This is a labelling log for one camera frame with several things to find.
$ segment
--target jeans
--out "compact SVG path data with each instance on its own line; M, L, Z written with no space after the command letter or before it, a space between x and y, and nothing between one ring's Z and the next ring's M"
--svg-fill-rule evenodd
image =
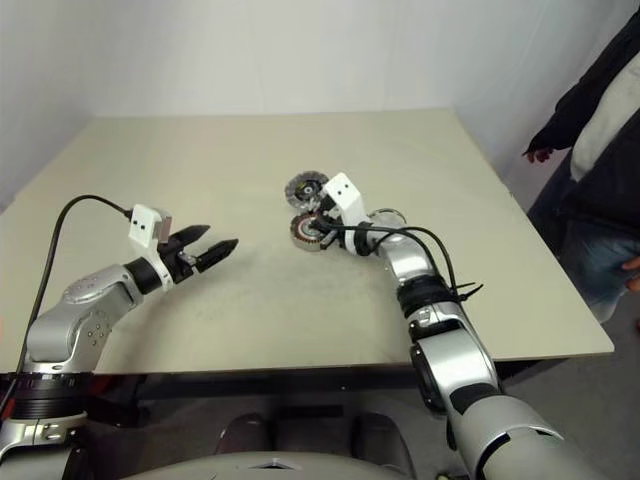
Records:
M529 210L529 220L602 323L613 315L626 283L640 273L622 269L623 263L640 256L640 239L559 214L563 197L576 184L570 164L571 153Z

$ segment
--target metal arm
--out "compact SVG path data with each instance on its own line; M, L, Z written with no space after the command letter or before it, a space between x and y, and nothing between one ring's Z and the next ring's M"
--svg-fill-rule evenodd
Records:
M141 257L76 281L29 328L13 412L0 429L3 480L8 475L3 464L18 447L57 446L60 455L73 458L77 449L69 449L68 444L86 423L84 403L91 372L114 325L140 305L145 294L161 287L169 290L192 276L194 269L204 272L226 258L238 243L226 240L192 256L184 248L202 237L209 226L194 225L169 235L170 223L166 212L136 205L129 238ZM52 465L67 464L51 449L45 457ZM50 473L51 478L62 475Z
M293 182L304 186L308 173ZM401 234L379 243L386 234L366 230L371 226L400 229L405 226L401 214L387 209L367 215L360 192L342 173L315 196L307 202L312 210L292 222L292 233L315 242L316 250L327 248L327 235L338 236L354 255L368 255L377 246L409 323L411 358L425 404L447 416L449 445L458 450L472 478L604 480L528 404L503 393L491 357L430 255ZM293 228L309 218L306 229ZM326 229L331 221L337 225L333 232ZM365 228L354 231L340 226ZM294 240L299 243L300 238L294 235Z

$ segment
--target table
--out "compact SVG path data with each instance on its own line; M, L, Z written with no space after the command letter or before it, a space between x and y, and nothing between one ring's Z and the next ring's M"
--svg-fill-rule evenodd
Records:
M81 193L164 208L174 230L211 224L194 253L240 239L223 263L151 294L121 320L99 373L406 363L406 322L380 261L339 248L309 253L289 240L295 212L283 189L304 170L344 171L369 210L393 207L437 232L458 281L485 284L465 308L494 359L612 351L449 110L106 118L81 132L0 216L0 371L15 366L58 212ZM133 259L127 231L102 205L75 207L44 306L74 280Z

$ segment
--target gray floor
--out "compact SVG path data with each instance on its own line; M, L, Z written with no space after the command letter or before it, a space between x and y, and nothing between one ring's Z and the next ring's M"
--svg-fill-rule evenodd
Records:
M507 385L612 479L640 478L640 296L627 296L606 329L616 345L610 356L579 358ZM210 454L225 425L246 412L267 412L280 402L335 403L393 418L421 480L459 461L444 440L445 424L430 416L416 391L370 391L307 398L236 397L162 402L139 430L96 426L96 446L105 479Z

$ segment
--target cable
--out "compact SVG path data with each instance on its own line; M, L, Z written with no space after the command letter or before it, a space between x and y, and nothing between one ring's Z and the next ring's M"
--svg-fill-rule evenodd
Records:
M457 296L458 295L458 285L456 283L456 275L455 275L455 270L453 268L453 262L451 261L451 257L449 256L449 252L447 251L447 248L444 246L444 243L442 242L442 240L440 240L440 238L433 233L431 230L427 230L426 228L422 228L422 227L400 227L397 229L396 232L393 233L388 233L385 236L381 237L380 239L378 239L372 246L371 246L371 250L372 251L377 251L378 248L380 247L380 245L382 245L382 242L384 242L387 238L402 233L402 232L406 232L406 231L418 231L418 232L422 232L425 233L427 235L429 235L438 245L438 248L440 248L440 251L442 252L442 256L444 257L444 261L447 264L447 271L449 272L449 283L450 283L450 288L452 290L452 292Z
M321 225L321 228L329 228L329 229L333 229L333 230L341 230L341 231L346 231L346 230L356 230L356 231L358 231L359 230L359 231L369 231L369 232L386 232L386 235L383 235L381 238L379 238L372 245L371 250L373 252L376 252L378 250L378 248L380 247L380 245L382 244L382 242L384 242L389 237L392 237L393 235L403 235L403 236L405 236L407 238L412 239L413 241L418 243L418 245L420 245L420 247L424 251L425 255L427 256L427 258L429 259L429 261L433 265L433 268L435 269L436 273L439 274L440 272L438 271L438 267L436 265L436 262L433 259L433 256L431 255L431 252L429 251L427 246L424 244L424 242L422 240L420 240L415 235L410 234L409 232L410 231L417 231L417 232L421 232L421 233L424 233L424 234L428 235L429 237L431 237L433 239L434 242L436 242L436 244L438 245L438 248L442 252L442 256L444 257L444 261L447 264L447 271L449 273L449 284L450 284L449 288L451 289L451 291L453 292L453 294L456 297L458 296L458 285L456 283L456 275L455 275L455 270L453 268L453 262L451 261L451 256L449 255L449 252L447 251L447 248L444 246L444 243L442 242L442 240L440 240L440 237L438 237L431 230L428 230L428 229L423 228L423 227L413 227L413 226L412 227L400 227L400 228L372 227L372 226L371 227L367 227L367 226L364 226L364 225L345 227L344 225L338 225L338 224L334 224L334 223L325 222L324 220L320 219L319 217L316 219L316 222L318 222Z
M29 315L29 321L27 322L27 330L24 335L24 340L22 341L22 349L20 350L20 357L18 360L18 366L16 367L16 372L2 397L2 401L0 402L0 419L4 414L4 411L9 404L9 400L11 399L13 392L18 385L18 375L22 372L22 368L24 367L24 357L27 351L27 335L29 334L29 328L35 322L36 318L38 318L38 314L40 313L40 307L42 306L42 300L44 298L44 293L47 289L47 284L49 283L49 277L51 276L51 269L53 267L53 260L56 255L56 249L58 248L58 240L60 239L60 232L62 231L62 224L64 223L65 217L69 210L76 204L81 202L82 200L95 200L97 202L101 202L121 214L123 214L128 220L131 220L132 210L126 210L120 205L113 203L106 198L100 197L98 195L79 195L73 199L71 199L64 208L60 211L58 215L58 220L56 221L55 226L53 227L53 233L51 234L51 242L49 243L49 251L47 252L47 259L44 264L44 270L42 271L42 278L40 279L40 286L38 287L38 292L36 293L35 301L33 302L33 307L31 309L31 314Z
M438 266L436 265L436 262L433 259L433 256L431 255L431 252L429 251L429 248L427 248L427 246L424 244L424 242L422 240L420 240L419 237L417 237L416 235L413 235L412 233L409 233L408 231L406 231L405 228L390 228L390 227L378 227L378 226L374 227L374 226L364 226L364 225L345 226L345 225L339 225L337 223L327 222L324 219L320 218L320 216L318 216L315 219L315 223L320 225L320 229L338 230L338 231L341 231L341 232L345 232L345 231L362 231L362 232L382 232L382 233L386 233L387 235L384 235L382 237L382 239L391 237L392 235L403 235L403 236L405 236L407 238L410 238L414 242L416 242L420 246L420 248L422 248L422 250L424 251L424 254L429 259L429 262L431 262L431 265L433 266L433 269L435 270L435 272L438 275L440 275L440 272L438 271Z

